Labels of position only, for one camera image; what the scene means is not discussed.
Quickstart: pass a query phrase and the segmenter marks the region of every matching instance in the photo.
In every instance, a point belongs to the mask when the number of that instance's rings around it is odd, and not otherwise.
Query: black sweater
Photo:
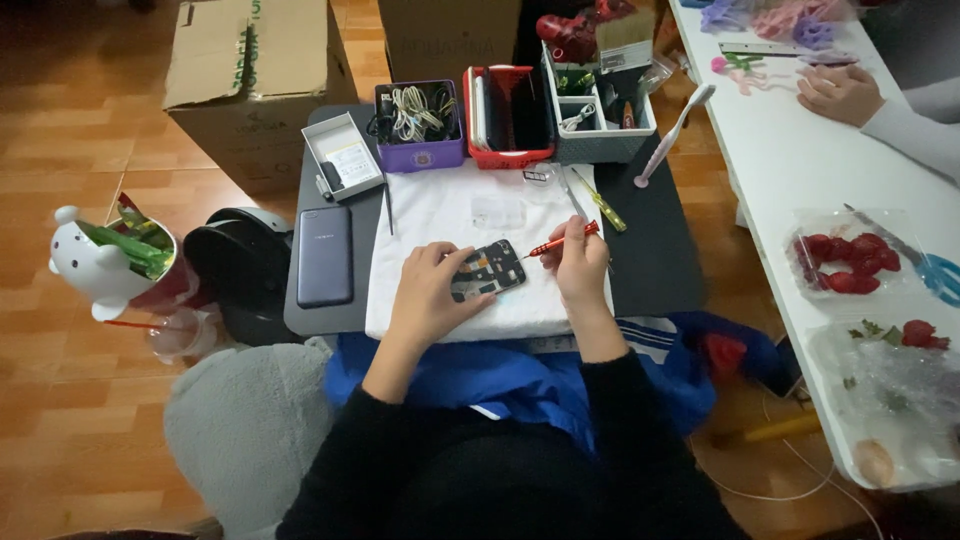
[[[602,510],[585,511],[589,517],[584,520],[595,523],[584,528],[563,524],[567,527],[561,529],[566,532],[563,535],[587,531],[592,536],[636,538],[747,537],[720,502],[716,488],[696,470],[636,353],[611,362],[585,364],[581,373],[596,433],[596,460],[576,450],[565,432],[546,425],[493,421],[470,409],[388,405],[358,386],[317,453],[276,538],[434,536],[451,530],[458,536],[539,535],[549,529],[530,528],[529,522],[537,520],[530,516],[559,512],[560,517],[552,520],[557,522],[574,508],[592,504]],[[509,473],[496,473],[511,468],[510,463],[501,463],[504,454],[522,462],[518,470],[523,479],[503,479]],[[453,463],[444,463],[451,456]],[[451,466],[457,478],[452,481],[456,491],[448,485]],[[444,471],[440,481],[422,479],[439,469]],[[469,486],[475,482],[487,484],[477,490],[484,496],[471,497]],[[554,482],[561,485],[554,491],[550,491],[552,485],[529,489],[531,483],[540,487]],[[558,492],[568,497],[554,497]],[[550,496],[538,499],[540,493]],[[482,514],[487,521],[476,522],[476,516],[470,516],[474,521],[426,526],[424,522],[432,521],[433,516],[448,522],[460,519],[463,504],[454,509],[437,506],[437,511],[424,508],[451,497],[468,502],[471,509],[467,512],[487,512]],[[522,516],[504,518],[502,508],[484,506],[490,499],[511,508],[522,507]],[[531,499],[538,499],[541,505],[531,506]],[[397,520],[414,520],[414,524],[398,525]],[[514,527],[511,520],[523,522],[522,527]],[[551,517],[541,516],[541,520],[550,522]],[[513,528],[491,528],[489,521],[509,522]],[[467,530],[475,523],[482,532]]]

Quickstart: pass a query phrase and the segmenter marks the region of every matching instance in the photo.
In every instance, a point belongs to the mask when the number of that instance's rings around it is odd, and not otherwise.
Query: red screwdriver
[[[587,226],[584,227],[584,235],[593,234],[599,230],[600,230],[600,226],[597,225],[597,221],[594,219],[593,221],[587,223]],[[539,257],[545,254],[546,252],[550,251],[551,249],[557,246],[563,245],[563,243],[564,243],[564,238],[561,236],[560,238],[557,238],[552,242],[547,242],[541,246],[537,246],[536,248],[534,248],[532,252],[530,252],[530,255],[524,258]]]

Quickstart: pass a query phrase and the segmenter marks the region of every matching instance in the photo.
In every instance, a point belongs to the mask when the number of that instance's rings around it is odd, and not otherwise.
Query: white string
[[[416,86],[403,90],[394,88],[392,93],[396,107],[394,132],[403,141],[423,142],[428,128],[440,129],[444,123],[426,106],[426,95]]]
[[[767,422],[770,422],[770,414],[767,413],[767,395],[766,395],[766,394],[763,394],[763,399],[762,399],[761,402],[760,402],[760,406],[763,408],[763,416],[767,419]],[[740,497],[746,497],[747,499],[757,499],[757,500],[759,500],[759,501],[772,501],[772,502],[779,503],[779,502],[786,502],[786,501],[796,501],[796,500],[798,500],[798,499],[803,499],[804,497],[809,497],[810,495],[813,495],[814,493],[816,493],[817,491],[819,491],[820,488],[824,487],[824,485],[830,484],[830,485],[832,485],[833,487],[835,487],[835,488],[837,488],[838,490],[840,490],[840,493],[843,493],[843,494],[846,495],[851,501],[853,501],[854,503],[856,503],[856,505],[859,506],[861,510],[863,510],[863,513],[867,514],[867,517],[870,518],[870,522],[871,522],[872,524],[874,524],[874,528],[876,529],[876,536],[877,536],[877,538],[879,538],[880,540],[884,540],[884,539],[883,539],[883,530],[880,529],[880,524],[876,522],[876,519],[874,518],[874,515],[870,513],[870,510],[867,508],[867,506],[866,506],[864,503],[862,503],[857,497],[854,497],[853,495],[851,495],[849,491],[847,491],[846,489],[844,489],[843,487],[841,487],[840,484],[838,484],[837,482],[835,482],[835,481],[833,481],[832,479],[830,479],[830,476],[833,475],[833,471],[836,470],[836,465],[834,465],[832,462],[830,463],[830,470],[829,470],[826,474],[823,474],[823,473],[821,473],[816,467],[814,467],[812,463],[810,463],[809,461],[807,461],[805,457],[803,457],[802,455],[800,455],[800,453],[797,452],[797,449],[793,448],[793,445],[791,445],[789,442],[787,442],[786,439],[781,439],[780,441],[781,441],[783,444],[785,444],[788,449],[790,449],[790,452],[792,452],[796,457],[798,457],[798,458],[800,459],[800,461],[802,461],[802,462],[804,463],[804,465],[806,465],[811,471],[813,471],[814,473],[816,473],[817,475],[819,475],[821,478],[823,478],[823,481],[821,481],[819,484],[817,484],[817,486],[814,487],[813,489],[807,491],[806,493],[803,493],[802,495],[797,495],[797,496],[795,496],[795,497],[764,497],[764,496],[762,496],[762,495],[753,495],[753,494],[750,494],[750,493],[743,493],[743,492],[740,492],[740,491],[736,491],[736,490],[731,489],[730,487],[727,487],[726,485],[718,482],[713,476],[710,475],[710,473],[707,471],[707,469],[704,468],[703,464],[700,462],[700,459],[697,457],[697,453],[696,453],[696,451],[695,451],[694,448],[693,448],[692,441],[690,441],[689,438],[687,438],[687,441],[690,442],[690,453],[693,454],[693,458],[697,461],[697,465],[700,466],[700,470],[703,471],[704,474],[707,475],[707,478],[709,478],[711,481],[713,481],[713,483],[715,483],[715,484],[717,485],[717,487],[723,489],[724,491],[727,491],[727,492],[729,492],[729,493],[733,493],[734,495],[739,495]]]
[[[594,106],[592,103],[587,103],[582,109],[580,109],[579,114],[565,118],[564,121],[560,123],[560,127],[565,131],[575,132],[577,131],[577,126],[580,125],[580,122],[583,122],[588,116],[594,114],[595,112],[597,112],[596,106]]]

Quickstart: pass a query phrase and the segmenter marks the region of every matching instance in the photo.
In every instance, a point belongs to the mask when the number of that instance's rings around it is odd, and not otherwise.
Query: screwdriver
[[[593,202],[596,203],[597,207],[600,208],[600,211],[607,216],[607,220],[610,221],[610,224],[613,225],[613,228],[616,229],[618,233],[623,233],[627,230],[627,224],[620,219],[620,216],[616,215],[616,212],[607,204],[607,201],[603,200],[603,197],[596,192],[595,189],[590,187],[590,184],[584,177],[580,176],[580,173],[577,172],[577,169],[570,167],[570,170],[573,171],[573,174],[577,175],[577,178],[580,179],[580,182],[584,183],[584,187],[587,188],[587,191],[590,193],[590,197],[593,199]]]
[[[593,234],[599,230],[600,230],[600,226],[597,225],[597,220],[594,219],[593,221],[587,223],[587,226],[584,227],[584,235]],[[537,246],[536,248],[534,248],[533,251],[530,252],[530,255],[524,258],[539,257],[563,243],[564,243],[564,238],[561,236],[560,238],[557,238],[552,242],[547,242],[541,246]]]

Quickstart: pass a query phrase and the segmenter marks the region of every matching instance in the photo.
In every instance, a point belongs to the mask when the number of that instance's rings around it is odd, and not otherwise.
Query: yellow screwdriver
[[[570,170],[573,171],[573,174],[577,175],[577,178],[580,179],[580,182],[584,183],[584,187],[586,187],[587,191],[590,192],[590,198],[593,199],[593,202],[596,203],[597,207],[600,208],[600,211],[602,211],[603,214],[607,217],[607,220],[610,221],[611,225],[613,225],[613,228],[616,229],[618,233],[623,233],[624,231],[626,231],[627,224],[624,223],[622,219],[620,219],[620,216],[616,215],[616,212],[613,211],[612,208],[610,208],[610,205],[607,204],[607,201],[604,201],[603,197],[601,197],[600,194],[597,193],[595,189],[590,187],[590,184],[588,184],[587,181],[584,180],[584,177],[580,176],[580,173],[577,172],[577,169],[570,167]]]

